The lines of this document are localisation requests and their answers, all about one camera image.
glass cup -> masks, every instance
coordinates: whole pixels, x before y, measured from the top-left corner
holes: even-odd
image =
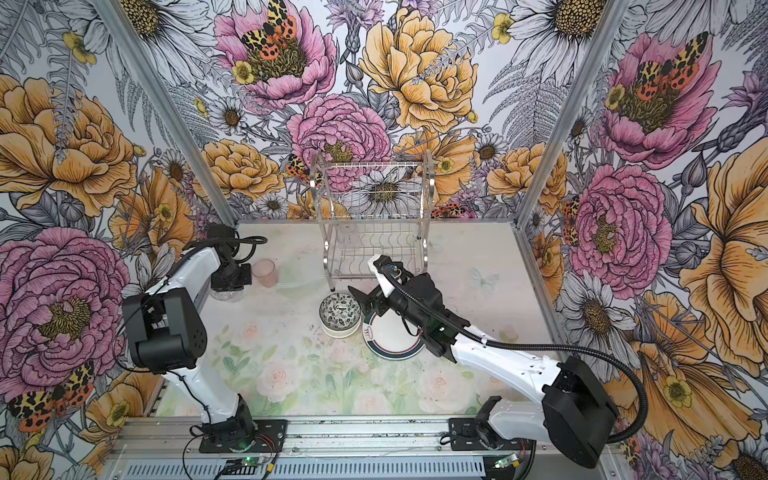
[[[250,271],[257,282],[266,288],[272,288],[280,280],[275,263],[267,258],[255,262]]]

metal rack frame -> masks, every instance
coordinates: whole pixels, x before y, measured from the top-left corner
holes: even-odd
[[[360,176],[351,190],[335,190],[330,181],[324,181],[329,179],[329,172],[352,169]],[[310,188],[323,236],[323,269],[332,292],[336,290],[334,280],[373,278],[366,262],[376,253],[402,261],[415,274],[427,270],[435,192],[430,151],[420,161],[343,164],[331,164],[318,153],[310,168]],[[327,217],[323,216],[323,201],[329,205]]]

black and white floral bowl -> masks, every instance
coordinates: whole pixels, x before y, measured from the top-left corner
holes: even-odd
[[[348,293],[331,293],[320,304],[323,331],[335,339],[352,335],[362,322],[360,304]]]

pink peony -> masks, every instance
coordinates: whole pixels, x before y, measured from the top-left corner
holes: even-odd
[[[0,246],[0,394],[8,401],[64,382],[88,360],[114,365],[128,268],[106,243],[74,228]]]
[[[236,84],[246,89],[247,97],[258,107],[281,109],[300,104],[316,94],[333,88],[336,80],[336,44],[331,34],[323,37],[306,7],[301,13],[286,0],[288,15],[296,19],[296,38],[282,46],[277,59],[268,61],[260,53],[251,54],[240,40],[248,32],[263,30],[267,8],[255,13],[250,8],[245,16],[232,12],[214,20],[214,34],[222,67],[233,69]]]
[[[599,167],[579,198],[574,270],[599,277],[619,299],[641,293],[669,256],[672,227],[663,210],[658,180],[639,165]]]
[[[707,108],[720,62],[710,65],[712,36],[707,35],[698,72],[682,89],[660,88],[647,101],[637,96],[637,69],[645,61],[664,65],[683,45],[660,44],[642,34],[608,80],[606,108],[592,128],[593,140],[628,162],[643,162],[651,170],[666,167],[707,129],[716,108]]]
[[[373,109],[360,107],[340,95],[328,95],[312,100],[303,114],[288,120],[293,138],[293,154],[310,165],[318,152],[324,152],[328,162],[386,162],[389,161],[389,137],[384,120]],[[333,168],[328,181],[335,192],[346,192],[352,182],[372,169]]]

plate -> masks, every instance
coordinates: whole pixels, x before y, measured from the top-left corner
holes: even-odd
[[[387,360],[409,359],[424,348],[421,336],[411,336],[394,310],[382,316],[371,312],[362,322],[362,337],[376,355]]]

